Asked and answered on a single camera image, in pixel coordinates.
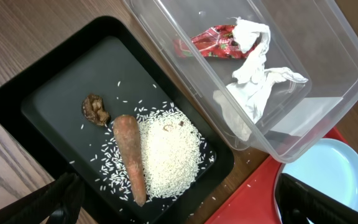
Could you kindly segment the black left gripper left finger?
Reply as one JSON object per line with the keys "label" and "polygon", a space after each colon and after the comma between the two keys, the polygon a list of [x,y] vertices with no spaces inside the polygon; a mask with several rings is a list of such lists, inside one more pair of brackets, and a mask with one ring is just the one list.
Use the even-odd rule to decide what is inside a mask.
{"label": "black left gripper left finger", "polygon": [[0,209],[0,223],[76,223],[84,199],[84,182],[74,173],[64,173],[45,187]]}

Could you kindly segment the brown mushroom piece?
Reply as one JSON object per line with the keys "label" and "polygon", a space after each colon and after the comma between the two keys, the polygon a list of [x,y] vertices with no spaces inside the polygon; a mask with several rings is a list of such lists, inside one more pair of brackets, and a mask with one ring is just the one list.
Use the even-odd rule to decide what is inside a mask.
{"label": "brown mushroom piece", "polygon": [[104,109],[103,99],[90,93],[81,104],[83,116],[98,126],[104,126],[110,120],[110,114]]}

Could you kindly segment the red ketchup packet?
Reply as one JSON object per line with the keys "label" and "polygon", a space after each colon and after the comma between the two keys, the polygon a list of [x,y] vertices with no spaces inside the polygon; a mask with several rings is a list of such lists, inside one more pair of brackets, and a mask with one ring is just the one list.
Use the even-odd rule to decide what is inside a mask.
{"label": "red ketchup packet", "polygon": [[249,37],[252,45],[246,53],[240,50],[240,45],[234,40],[232,31],[235,25],[219,25],[191,38],[191,42],[203,57],[246,59],[256,48],[257,39]]}

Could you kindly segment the orange carrot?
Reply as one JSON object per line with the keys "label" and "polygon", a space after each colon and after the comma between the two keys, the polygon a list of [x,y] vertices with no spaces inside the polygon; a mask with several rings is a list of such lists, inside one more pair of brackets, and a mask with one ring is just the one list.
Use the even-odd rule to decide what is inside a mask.
{"label": "orange carrot", "polygon": [[113,123],[113,133],[131,183],[134,201],[142,207],[147,200],[147,194],[136,118],[127,114],[118,116]]}

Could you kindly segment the white napkin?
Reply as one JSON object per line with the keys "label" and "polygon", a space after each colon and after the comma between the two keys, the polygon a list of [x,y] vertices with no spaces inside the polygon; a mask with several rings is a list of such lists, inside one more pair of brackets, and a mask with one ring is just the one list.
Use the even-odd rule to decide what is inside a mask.
{"label": "white napkin", "polygon": [[308,79],[288,67],[265,68],[271,41],[269,26],[238,17],[230,33],[239,51],[248,53],[248,56],[232,73],[237,81],[226,88],[250,120],[256,123],[263,116],[274,84],[285,81],[304,84]]}

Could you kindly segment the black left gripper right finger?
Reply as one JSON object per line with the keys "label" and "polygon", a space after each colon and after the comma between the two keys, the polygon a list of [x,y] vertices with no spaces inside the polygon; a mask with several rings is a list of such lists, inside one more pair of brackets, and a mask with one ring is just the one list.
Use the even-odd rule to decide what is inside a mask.
{"label": "black left gripper right finger", "polygon": [[283,224],[358,224],[358,212],[289,174],[281,173],[275,201]]}

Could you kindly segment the light blue plate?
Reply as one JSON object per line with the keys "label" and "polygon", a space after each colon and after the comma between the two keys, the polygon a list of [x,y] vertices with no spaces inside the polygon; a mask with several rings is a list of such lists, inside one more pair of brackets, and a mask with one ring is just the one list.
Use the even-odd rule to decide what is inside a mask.
{"label": "light blue plate", "polygon": [[281,165],[282,173],[358,212],[358,154],[344,142],[320,139],[296,161]]}

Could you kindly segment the white rice pile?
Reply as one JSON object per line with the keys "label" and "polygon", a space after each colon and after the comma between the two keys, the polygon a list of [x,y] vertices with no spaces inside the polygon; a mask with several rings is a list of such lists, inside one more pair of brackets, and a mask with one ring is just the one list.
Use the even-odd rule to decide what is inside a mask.
{"label": "white rice pile", "polygon": [[[82,103],[93,93],[113,118],[132,115],[140,129],[147,199],[136,204],[129,173],[113,132],[114,123],[91,124]],[[68,142],[81,156],[78,172],[106,207],[124,222],[158,223],[196,179],[215,153],[189,116],[152,80],[78,84],[62,93],[67,104]]]}

